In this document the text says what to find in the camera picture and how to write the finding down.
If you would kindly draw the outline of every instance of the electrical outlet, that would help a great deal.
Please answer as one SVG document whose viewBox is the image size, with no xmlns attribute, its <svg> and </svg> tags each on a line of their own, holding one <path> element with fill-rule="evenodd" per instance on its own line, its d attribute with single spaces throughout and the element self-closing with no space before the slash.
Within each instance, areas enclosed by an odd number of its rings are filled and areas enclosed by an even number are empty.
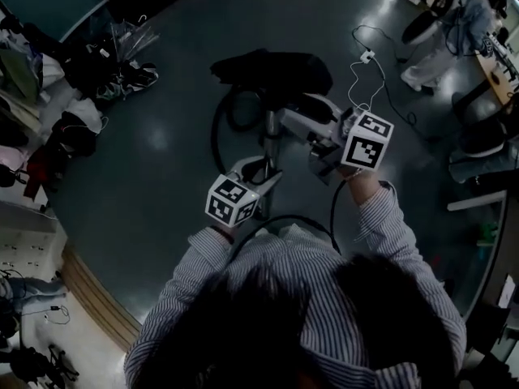
<svg viewBox="0 0 519 389">
<path fill-rule="evenodd" d="M 360 60 L 364 63 L 369 63 L 370 60 L 375 56 L 375 52 L 372 50 L 366 50 L 360 57 Z"/>
</svg>

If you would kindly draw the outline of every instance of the white pants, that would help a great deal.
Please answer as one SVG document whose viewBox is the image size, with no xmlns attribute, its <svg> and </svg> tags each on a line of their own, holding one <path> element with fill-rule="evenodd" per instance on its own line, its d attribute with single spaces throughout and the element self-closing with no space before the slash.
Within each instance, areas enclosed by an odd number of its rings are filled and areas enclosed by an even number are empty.
<svg viewBox="0 0 519 389">
<path fill-rule="evenodd" d="M 444 33 L 439 30 L 434 39 L 431 53 L 402 74 L 413 85 L 436 88 L 445 72 L 456 65 L 457 56 L 448 50 Z"/>
</svg>

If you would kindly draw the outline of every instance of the jeans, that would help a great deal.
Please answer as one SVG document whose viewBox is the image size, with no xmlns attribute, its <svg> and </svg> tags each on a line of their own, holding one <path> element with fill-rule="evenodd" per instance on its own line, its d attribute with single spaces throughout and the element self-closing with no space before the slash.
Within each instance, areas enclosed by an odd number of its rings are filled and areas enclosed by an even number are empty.
<svg viewBox="0 0 519 389">
<path fill-rule="evenodd" d="M 456 182 L 463 183 L 480 174 L 514 170 L 519 165 L 518 154 L 517 148 L 509 143 L 500 152 L 479 159 L 469 158 L 462 151 L 456 150 L 451 155 L 452 164 L 448 170 Z"/>
<path fill-rule="evenodd" d="M 34 302 L 50 302 L 56 297 L 64 297 L 66 287 L 61 280 L 47 282 L 37 278 L 9 278 L 16 310 L 22 310 Z"/>
</svg>

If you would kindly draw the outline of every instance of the wooden baseboard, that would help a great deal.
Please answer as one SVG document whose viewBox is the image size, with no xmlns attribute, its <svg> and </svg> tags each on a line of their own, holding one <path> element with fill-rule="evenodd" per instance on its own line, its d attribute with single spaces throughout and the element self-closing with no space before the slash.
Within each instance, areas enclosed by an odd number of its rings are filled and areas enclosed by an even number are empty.
<svg viewBox="0 0 519 389">
<path fill-rule="evenodd" d="M 28 386 L 12 373 L 9 373 L 0 376 L 0 387 L 2 389 L 25 389 Z"/>
<path fill-rule="evenodd" d="M 70 243 L 62 256 L 65 285 L 106 335 L 126 352 L 139 335 L 139 322 L 106 291 Z"/>
</svg>

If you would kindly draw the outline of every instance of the shirt sleeve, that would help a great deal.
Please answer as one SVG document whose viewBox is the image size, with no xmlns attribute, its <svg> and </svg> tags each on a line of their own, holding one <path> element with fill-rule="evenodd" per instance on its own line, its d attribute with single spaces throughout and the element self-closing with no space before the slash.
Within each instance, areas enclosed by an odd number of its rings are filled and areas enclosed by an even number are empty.
<svg viewBox="0 0 519 389">
<path fill-rule="evenodd" d="M 150 310 L 139 337 L 128 350 L 124 373 L 129 388 L 135 383 L 148 355 L 195 299 L 205 281 L 227 264 L 231 245 L 213 229 L 206 228 L 188 241 L 190 248 L 166 283 L 158 303 Z"/>
<path fill-rule="evenodd" d="M 470 19 L 467 36 L 473 50 L 483 50 L 483 39 L 487 38 L 488 28 L 492 24 L 492 13 L 480 0 L 467 3 L 466 16 Z"/>
<path fill-rule="evenodd" d="M 422 295 L 449 334 L 459 371 L 466 347 L 465 322 L 431 267 L 418 252 L 416 237 L 404 222 L 394 187 L 387 182 L 381 184 L 383 188 L 360 207 L 360 235 L 357 240 L 366 239 L 371 250 L 385 256 L 416 279 Z"/>
</svg>

